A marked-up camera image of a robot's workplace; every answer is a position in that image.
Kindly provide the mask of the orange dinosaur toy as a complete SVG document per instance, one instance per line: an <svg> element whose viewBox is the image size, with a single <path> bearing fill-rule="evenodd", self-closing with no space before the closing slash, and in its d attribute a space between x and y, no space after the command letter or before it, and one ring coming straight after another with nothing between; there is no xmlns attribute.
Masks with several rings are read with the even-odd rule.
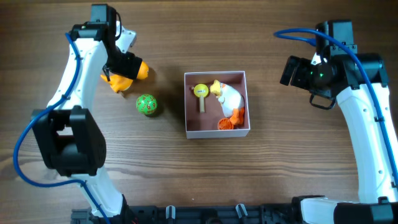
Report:
<svg viewBox="0 0 398 224"><path fill-rule="evenodd" d="M145 62L142 62L136 79L144 80L148 77L148 75L149 75L149 67ZM128 90L133 83L132 79L113 73L110 73L108 77L102 73L101 78L110 85L111 89L115 93Z"/></svg>

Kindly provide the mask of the green numbered ball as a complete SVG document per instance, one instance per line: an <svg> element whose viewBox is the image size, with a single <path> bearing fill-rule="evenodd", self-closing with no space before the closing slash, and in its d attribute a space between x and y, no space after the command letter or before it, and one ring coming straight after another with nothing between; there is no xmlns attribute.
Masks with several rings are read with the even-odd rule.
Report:
<svg viewBox="0 0 398 224"><path fill-rule="evenodd" d="M150 115L157 110L157 100L153 95L143 94L136 100L136 109L144 115Z"/></svg>

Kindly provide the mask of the yellow wooden rattle drum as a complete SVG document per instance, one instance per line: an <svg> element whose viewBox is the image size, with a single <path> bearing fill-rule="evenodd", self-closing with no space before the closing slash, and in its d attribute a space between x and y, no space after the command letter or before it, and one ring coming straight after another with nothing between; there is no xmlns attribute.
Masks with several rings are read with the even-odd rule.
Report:
<svg viewBox="0 0 398 224"><path fill-rule="evenodd" d="M194 95L199 98L200 113L205 112L205 98L209 94L209 89L205 84L197 84L192 87Z"/></svg>

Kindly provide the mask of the white plush duck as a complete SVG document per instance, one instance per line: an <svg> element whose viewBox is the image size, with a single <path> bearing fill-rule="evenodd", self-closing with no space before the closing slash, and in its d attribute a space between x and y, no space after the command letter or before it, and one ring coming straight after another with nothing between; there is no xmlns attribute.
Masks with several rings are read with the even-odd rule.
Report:
<svg viewBox="0 0 398 224"><path fill-rule="evenodd" d="M216 96L225 118L228 118L234 126L244 123L244 98L237 89L214 80L210 92Z"/></svg>

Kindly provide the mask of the orange plastic wheel toy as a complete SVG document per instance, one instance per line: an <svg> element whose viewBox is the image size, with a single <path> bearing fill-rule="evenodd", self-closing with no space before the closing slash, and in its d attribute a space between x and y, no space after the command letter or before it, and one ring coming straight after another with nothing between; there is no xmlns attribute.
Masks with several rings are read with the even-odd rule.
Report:
<svg viewBox="0 0 398 224"><path fill-rule="evenodd" d="M231 130L234 129L234 124L229 118L222 118L218 121L217 128L218 130Z"/></svg>

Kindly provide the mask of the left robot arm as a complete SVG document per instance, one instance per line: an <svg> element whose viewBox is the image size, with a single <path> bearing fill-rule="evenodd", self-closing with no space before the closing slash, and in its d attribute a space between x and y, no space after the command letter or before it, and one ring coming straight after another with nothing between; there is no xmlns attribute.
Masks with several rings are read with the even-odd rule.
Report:
<svg viewBox="0 0 398 224"><path fill-rule="evenodd" d="M89 221L137 223L105 169L106 141L91 107L100 78L114 91L125 91L134 80L147 78L149 68L129 51L135 32L126 30L107 4L93 4L89 21L74 25L66 37L70 54L57 92L46 109L32 113L27 129L45 165L82 189L91 206Z"/></svg>

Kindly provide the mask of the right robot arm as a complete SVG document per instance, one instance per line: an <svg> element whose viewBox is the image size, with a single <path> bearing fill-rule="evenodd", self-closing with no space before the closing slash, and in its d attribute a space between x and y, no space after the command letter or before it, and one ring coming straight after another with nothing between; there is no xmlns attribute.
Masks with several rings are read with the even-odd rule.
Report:
<svg viewBox="0 0 398 224"><path fill-rule="evenodd" d="M294 197L296 223L396 223L397 136L389 107L389 78L379 54L358 52L349 20L275 36L316 48L312 59L291 56L280 79L339 106L349 129L358 172L357 202L322 195Z"/></svg>

